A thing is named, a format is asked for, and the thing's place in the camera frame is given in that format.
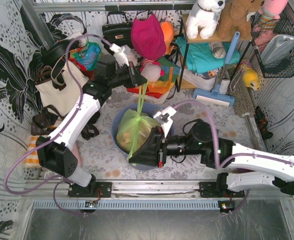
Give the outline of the green trash bag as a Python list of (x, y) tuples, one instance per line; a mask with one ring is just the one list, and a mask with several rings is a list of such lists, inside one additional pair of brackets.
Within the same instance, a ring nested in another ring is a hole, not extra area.
[(146, 142), (152, 128), (161, 125), (156, 119), (143, 112), (146, 87), (146, 83), (139, 87), (136, 109), (126, 110), (118, 125), (116, 143), (128, 153), (127, 159)]

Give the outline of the blue trash bin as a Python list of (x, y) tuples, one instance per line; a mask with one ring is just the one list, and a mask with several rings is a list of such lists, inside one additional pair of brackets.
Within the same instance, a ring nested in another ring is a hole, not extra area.
[(127, 162), (141, 171), (162, 168), (167, 162), (165, 141), (172, 136), (176, 110), (151, 103), (124, 108), (113, 120), (111, 134)]

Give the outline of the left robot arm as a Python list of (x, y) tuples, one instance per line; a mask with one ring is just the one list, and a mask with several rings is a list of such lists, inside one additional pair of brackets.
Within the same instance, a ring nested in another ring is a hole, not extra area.
[(131, 60), (117, 68), (116, 59), (108, 56), (97, 63), (94, 80), (83, 85), (77, 102), (61, 124), (47, 137), (37, 139), (40, 166), (70, 181), (70, 197), (86, 198), (101, 194), (96, 177), (79, 166), (77, 157), (72, 153), (78, 136), (111, 96), (113, 88), (132, 88), (145, 83), (147, 79), (140, 75)]

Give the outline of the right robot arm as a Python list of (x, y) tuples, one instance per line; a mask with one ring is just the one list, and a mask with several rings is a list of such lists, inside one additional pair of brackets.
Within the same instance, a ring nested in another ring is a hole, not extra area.
[(222, 172), (215, 181), (199, 183), (203, 198), (241, 198), (247, 190), (269, 188), (294, 196), (294, 155), (259, 151), (223, 138), (217, 143), (215, 149), (211, 126), (201, 119), (196, 119), (183, 136), (165, 136), (163, 129), (157, 126), (128, 161), (161, 168), (167, 157), (193, 155), (199, 156), (201, 164), (209, 168), (244, 170), (241, 173)]

